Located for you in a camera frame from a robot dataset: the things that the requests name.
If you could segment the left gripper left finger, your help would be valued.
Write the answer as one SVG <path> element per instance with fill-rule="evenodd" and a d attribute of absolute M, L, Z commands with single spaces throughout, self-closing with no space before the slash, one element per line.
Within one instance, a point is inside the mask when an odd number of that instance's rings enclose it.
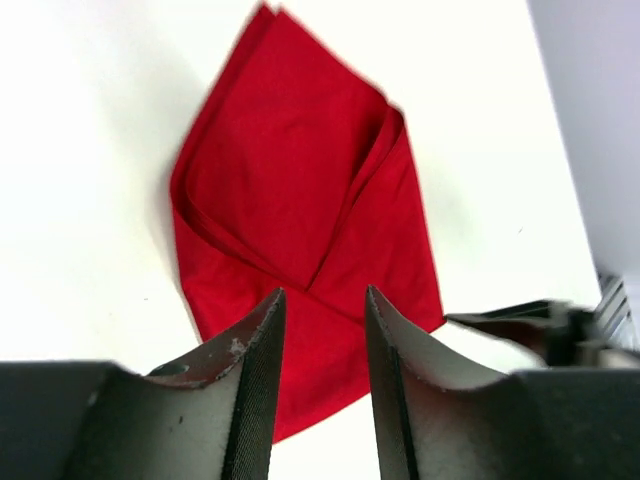
<path fill-rule="evenodd" d="M 146 376 L 110 368 L 90 398 L 65 478 L 267 478 L 285 322 L 278 288 Z"/>

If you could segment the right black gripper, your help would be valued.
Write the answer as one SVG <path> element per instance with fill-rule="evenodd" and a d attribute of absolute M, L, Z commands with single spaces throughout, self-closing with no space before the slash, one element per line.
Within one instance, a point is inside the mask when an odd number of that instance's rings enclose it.
<path fill-rule="evenodd" d="M 551 367 L 639 367 L 637 351 L 605 340 L 593 312 L 567 303 L 537 300 L 481 313 L 450 313 L 444 319 L 515 341 Z"/>

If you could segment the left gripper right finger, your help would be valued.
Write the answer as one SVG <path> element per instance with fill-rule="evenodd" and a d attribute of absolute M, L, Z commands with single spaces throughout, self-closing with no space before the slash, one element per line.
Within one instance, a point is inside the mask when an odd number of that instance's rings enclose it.
<path fill-rule="evenodd" d="M 543 436 L 523 377 L 455 352 L 375 287 L 365 323 L 382 478 L 544 478 Z"/>

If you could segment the red cloth napkin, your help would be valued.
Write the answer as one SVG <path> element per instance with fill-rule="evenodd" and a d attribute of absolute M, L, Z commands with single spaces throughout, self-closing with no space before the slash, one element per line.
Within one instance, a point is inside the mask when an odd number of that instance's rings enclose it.
<path fill-rule="evenodd" d="M 401 112 L 284 10 L 259 7 L 170 181 L 182 290 L 203 339 L 287 297 L 274 437 L 364 396 L 365 292 L 443 324 Z"/>

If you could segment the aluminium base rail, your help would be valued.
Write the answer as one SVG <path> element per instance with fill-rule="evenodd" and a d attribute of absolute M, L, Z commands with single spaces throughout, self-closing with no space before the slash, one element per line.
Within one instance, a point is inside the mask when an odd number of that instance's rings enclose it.
<path fill-rule="evenodd" d="M 607 340 L 630 350 L 639 350 L 639 301 L 632 296 L 624 278 L 598 274 L 601 301 L 596 308 L 597 324 Z"/>

